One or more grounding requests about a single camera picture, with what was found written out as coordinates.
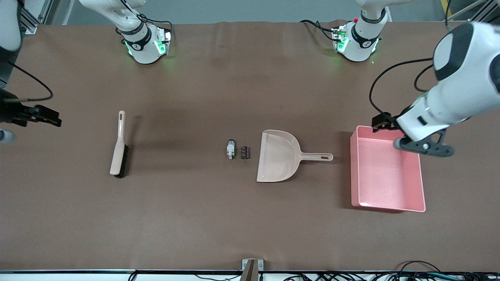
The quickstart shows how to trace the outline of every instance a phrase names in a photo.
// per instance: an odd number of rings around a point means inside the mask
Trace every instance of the brown table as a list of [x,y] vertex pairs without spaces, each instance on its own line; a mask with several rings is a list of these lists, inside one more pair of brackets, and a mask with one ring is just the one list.
[[[422,157],[427,211],[350,204],[349,137],[376,115],[374,78],[430,57],[441,22],[388,23],[378,51],[353,63],[301,23],[175,27],[169,57],[140,65],[114,26],[40,26],[17,60],[49,85],[44,105],[62,127],[2,124],[2,269],[232,269],[263,258],[270,270],[392,270],[426,260],[446,271],[499,271],[500,112],[449,129],[456,155]],[[385,75],[374,93],[398,113],[426,63]],[[431,71],[421,87],[435,84]],[[46,93],[15,71],[9,91]],[[128,176],[108,174],[125,110]],[[257,183],[261,133],[284,130],[304,151],[291,180]],[[250,160],[228,160],[228,139]]]

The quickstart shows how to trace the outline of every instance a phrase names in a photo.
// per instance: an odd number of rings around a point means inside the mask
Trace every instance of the black bristles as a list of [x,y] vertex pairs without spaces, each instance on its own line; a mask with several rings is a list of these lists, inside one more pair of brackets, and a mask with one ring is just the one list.
[[123,149],[123,159],[121,160],[120,173],[116,174],[114,177],[118,179],[122,179],[125,177],[125,168],[127,167],[127,155],[129,154],[129,147],[125,145]]

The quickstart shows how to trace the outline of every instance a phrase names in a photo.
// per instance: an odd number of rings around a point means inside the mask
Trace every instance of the pink tray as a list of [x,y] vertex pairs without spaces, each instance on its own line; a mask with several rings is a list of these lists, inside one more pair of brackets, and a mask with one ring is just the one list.
[[350,137],[351,202],[355,207],[425,212],[418,153],[395,149],[398,130],[358,126]]

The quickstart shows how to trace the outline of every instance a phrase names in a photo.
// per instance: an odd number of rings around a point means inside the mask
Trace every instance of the gray floor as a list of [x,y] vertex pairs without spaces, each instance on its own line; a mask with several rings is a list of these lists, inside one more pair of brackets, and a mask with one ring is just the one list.
[[[139,12],[155,20],[174,24],[212,24],[218,22],[299,22],[337,19],[352,20],[360,14],[354,0],[149,0]],[[414,0],[390,8],[394,21],[442,21],[440,0]],[[100,14],[75,1],[69,25],[109,25]]]

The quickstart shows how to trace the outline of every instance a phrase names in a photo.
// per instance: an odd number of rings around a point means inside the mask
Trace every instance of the pink bin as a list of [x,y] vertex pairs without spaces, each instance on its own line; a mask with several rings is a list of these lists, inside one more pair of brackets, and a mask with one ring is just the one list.
[[351,203],[354,207],[425,212],[418,153],[394,148],[399,130],[358,126],[350,137]]

